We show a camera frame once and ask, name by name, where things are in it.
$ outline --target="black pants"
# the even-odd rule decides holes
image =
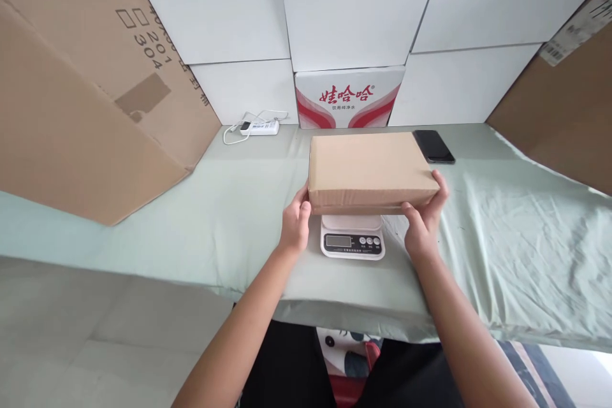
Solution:
[[[463,407],[440,344],[382,346],[357,407]],[[335,406],[316,329],[272,321],[240,408]]]

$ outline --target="barcode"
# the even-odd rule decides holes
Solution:
[[[544,51],[550,54],[556,61],[560,61],[564,58],[563,53],[558,51],[553,45],[545,45]]]

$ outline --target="floor tile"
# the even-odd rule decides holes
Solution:
[[[593,351],[593,355],[597,358],[597,360],[599,360],[599,363],[603,365],[603,367],[608,371],[608,373],[612,377],[612,354]]]
[[[88,341],[50,398],[51,408],[167,408],[199,355]]]
[[[128,281],[0,258],[0,407],[46,406]]]
[[[201,353],[232,305],[203,288],[134,278],[92,338]]]
[[[612,408],[612,377],[590,351],[541,346],[578,407]]]

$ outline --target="fingers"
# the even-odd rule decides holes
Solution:
[[[308,219],[310,218],[310,211],[312,210],[312,207],[310,206],[310,203],[308,201],[304,201],[302,203],[302,205],[300,206],[300,225],[302,227],[305,226],[306,229],[308,229]]]
[[[302,202],[307,198],[307,196],[308,196],[308,182],[306,182],[304,186],[298,190],[293,200],[291,201],[291,204],[301,205]]]
[[[446,180],[442,176],[442,173],[439,170],[434,170],[432,175],[438,185],[440,185],[440,189],[433,196],[432,200],[429,201],[427,205],[427,211],[431,212],[433,215],[440,215],[442,213],[442,207],[444,207],[444,203],[448,199],[450,192],[448,190],[448,185],[446,184]]]
[[[402,212],[408,219],[408,223],[410,223],[410,226],[423,225],[421,214],[419,214],[419,211],[412,207],[409,203],[402,204]]]

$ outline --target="black smartphone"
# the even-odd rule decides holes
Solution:
[[[412,134],[428,163],[455,163],[455,157],[451,154],[438,131],[415,131]]]

